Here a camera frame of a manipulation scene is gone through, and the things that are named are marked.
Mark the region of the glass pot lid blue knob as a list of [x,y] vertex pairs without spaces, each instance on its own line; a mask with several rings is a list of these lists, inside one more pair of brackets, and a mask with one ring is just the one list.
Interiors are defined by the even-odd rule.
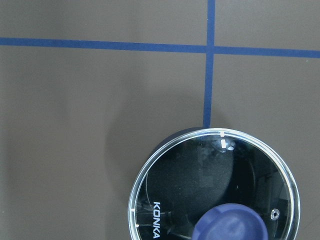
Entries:
[[263,141],[210,128],[202,167],[148,171],[128,202],[133,240],[294,240],[301,204],[292,172]]

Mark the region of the blue tape grid lines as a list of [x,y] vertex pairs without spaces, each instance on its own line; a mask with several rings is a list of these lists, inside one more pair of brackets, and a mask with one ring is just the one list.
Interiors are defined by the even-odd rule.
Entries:
[[319,59],[319,50],[309,49],[286,49],[286,48],[263,48],[263,47],[240,47],[219,46],[215,44],[216,1],[207,1],[206,17],[206,44],[168,44],[146,42],[123,42],[123,41],[99,41],[78,39],[49,39],[49,38],[23,38],[1,37],[1,46],[15,47],[40,47],[40,48],[69,48],[69,49],[93,49],[133,52],[163,52],[163,53],[186,53],[205,55],[205,79],[203,97],[203,121],[202,126],[209,128],[212,123],[212,97],[215,73],[215,56],[259,56],[259,57],[282,57],[282,58],[306,58]]

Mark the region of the dark blue saucepan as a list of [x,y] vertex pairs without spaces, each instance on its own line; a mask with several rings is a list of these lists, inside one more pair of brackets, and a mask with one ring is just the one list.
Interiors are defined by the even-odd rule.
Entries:
[[206,155],[201,151],[210,133],[209,128],[188,128],[170,135],[154,149],[145,167],[149,172],[202,168]]

